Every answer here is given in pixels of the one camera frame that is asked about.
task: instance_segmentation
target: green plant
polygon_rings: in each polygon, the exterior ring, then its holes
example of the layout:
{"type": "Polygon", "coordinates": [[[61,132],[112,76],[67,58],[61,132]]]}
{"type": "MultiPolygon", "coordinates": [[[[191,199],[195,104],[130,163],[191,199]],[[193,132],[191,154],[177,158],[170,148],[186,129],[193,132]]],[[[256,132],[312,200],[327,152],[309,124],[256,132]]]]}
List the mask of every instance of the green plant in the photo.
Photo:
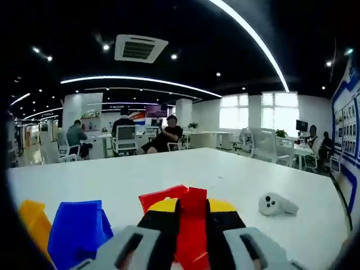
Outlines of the green plant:
{"type": "Polygon", "coordinates": [[[188,127],[189,127],[189,128],[198,128],[198,127],[199,127],[199,124],[197,124],[197,123],[190,123],[190,124],[188,125],[188,127]]]}
{"type": "Polygon", "coordinates": [[[276,137],[285,138],[287,133],[283,129],[276,129],[276,137]]]}

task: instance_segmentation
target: game controller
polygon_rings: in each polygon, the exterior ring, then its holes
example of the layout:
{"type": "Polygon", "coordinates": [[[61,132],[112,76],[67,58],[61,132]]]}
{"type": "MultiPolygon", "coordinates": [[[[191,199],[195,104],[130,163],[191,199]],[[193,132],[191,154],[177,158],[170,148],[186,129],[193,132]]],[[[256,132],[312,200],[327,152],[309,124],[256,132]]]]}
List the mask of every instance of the game controller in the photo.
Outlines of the game controller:
{"type": "Polygon", "coordinates": [[[296,215],[298,210],[297,205],[273,192],[264,194],[259,200],[259,212],[263,215],[277,215],[284,212],[296,215]]]}

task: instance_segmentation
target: air conditioning vent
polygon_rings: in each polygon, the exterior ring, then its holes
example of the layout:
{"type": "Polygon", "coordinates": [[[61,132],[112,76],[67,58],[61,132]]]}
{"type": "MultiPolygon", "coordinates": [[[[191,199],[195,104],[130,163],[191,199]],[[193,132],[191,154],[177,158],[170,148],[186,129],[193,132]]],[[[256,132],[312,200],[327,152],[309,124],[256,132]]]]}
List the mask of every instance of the air conditioning vent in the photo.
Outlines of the air conditioning vent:
{"type": "Polygon", "coordinates": [[[116,61],[154,63],[169,42],[139,35],[118,35],[115,43],[116,61]]]}

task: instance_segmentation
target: blue block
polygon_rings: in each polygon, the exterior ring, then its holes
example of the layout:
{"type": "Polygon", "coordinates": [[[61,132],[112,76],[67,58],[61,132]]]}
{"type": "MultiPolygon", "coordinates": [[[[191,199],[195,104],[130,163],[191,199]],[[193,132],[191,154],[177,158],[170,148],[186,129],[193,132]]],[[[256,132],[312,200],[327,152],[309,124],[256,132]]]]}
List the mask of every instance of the blue block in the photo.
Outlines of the blue block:
{"type": "Polygon", "coordinates": [[[101,200],[62,202],[47,249],[56,268],[67,270],[85,259],[95,259],[97,249],[113,235],[101,200]]]}

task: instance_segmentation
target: ceiling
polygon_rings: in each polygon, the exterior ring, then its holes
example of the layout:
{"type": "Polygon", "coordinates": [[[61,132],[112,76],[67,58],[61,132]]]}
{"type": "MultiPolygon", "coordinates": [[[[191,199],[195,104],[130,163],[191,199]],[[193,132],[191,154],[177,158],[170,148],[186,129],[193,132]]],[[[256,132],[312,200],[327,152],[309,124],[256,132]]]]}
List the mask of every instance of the ceiling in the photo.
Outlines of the ceiling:
{"type": "MultiPolygon", "coordinates": [[[[348,48],[356,51],[359,45],[353,34],[355,9],[344,2],[323,0],[224,1],[264,40],[291,91],[331,98],[348,59],[344,52],[348,48]],[[334,65],[326,67],[334,54],[334,65]]],[[[13,53],[4,52],[10,55],[5,57],[9,59],[6,100],[9,105],[31,94],[10,107],[18,118],[61,107],[65,95],[75,91],[102,91],[103,102],[174,105],[185,97],[181,95],[194,101],[218,98],[185,87],[129,79],[60,83],[79,77],[152,78],[221,96],[284,91],[270,61],[249,33],[209,0],[37,1],[11,10],[14,14],[8,22],[8,34],[13,53]],[[115,61],[118,34],[154,37],[169,44],[153,64],[115,61]],[[103,50],[104,44],[110,46],[108,51],[103,50]],[[178,58],[172,60],[172,54],[178,58]]],[[[143,105],[130,107],[140,109],[143,105]]]]}

